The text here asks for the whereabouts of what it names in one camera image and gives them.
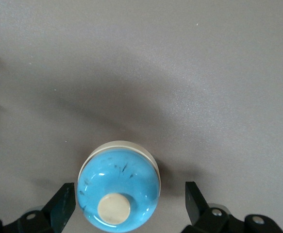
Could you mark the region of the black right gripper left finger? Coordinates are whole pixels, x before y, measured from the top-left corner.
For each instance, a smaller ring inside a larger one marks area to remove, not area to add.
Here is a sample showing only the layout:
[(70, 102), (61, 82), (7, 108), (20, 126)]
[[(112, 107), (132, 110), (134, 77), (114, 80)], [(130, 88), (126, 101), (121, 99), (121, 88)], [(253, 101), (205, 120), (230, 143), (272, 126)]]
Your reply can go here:
[(65, 183), (41, 210), (3, 227), (4, 233), (61, 233), (76, 207), (74, 183)]

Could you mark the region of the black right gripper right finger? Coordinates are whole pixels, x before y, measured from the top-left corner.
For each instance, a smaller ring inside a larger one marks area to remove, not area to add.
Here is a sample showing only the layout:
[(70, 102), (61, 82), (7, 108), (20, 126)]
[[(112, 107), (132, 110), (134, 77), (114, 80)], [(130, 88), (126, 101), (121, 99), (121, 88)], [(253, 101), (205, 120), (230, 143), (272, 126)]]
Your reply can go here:
[(195, 182), (185, 183), (185, 206), (191, 224), (184, 233), (282, 233), (281, 227), (264, 215), (247, 215), (243, 221), (219, 207), (210, 207)]

